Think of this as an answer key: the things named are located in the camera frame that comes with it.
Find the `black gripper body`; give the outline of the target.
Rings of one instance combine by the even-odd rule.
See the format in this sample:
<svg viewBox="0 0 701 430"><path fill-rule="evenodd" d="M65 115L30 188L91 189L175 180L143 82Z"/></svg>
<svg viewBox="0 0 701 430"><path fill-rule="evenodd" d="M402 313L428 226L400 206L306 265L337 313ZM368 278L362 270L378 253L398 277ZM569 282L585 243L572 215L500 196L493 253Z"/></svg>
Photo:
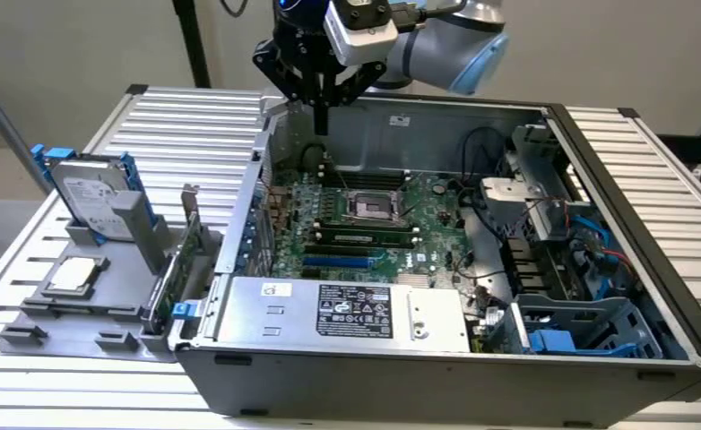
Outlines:
<svg viewBox="0 0 701 430"><path fill-rule="evenodd" d="M325 31L329 1L273 1L272 5L273 39L286 69L300 76L344 72Z"/></svg>

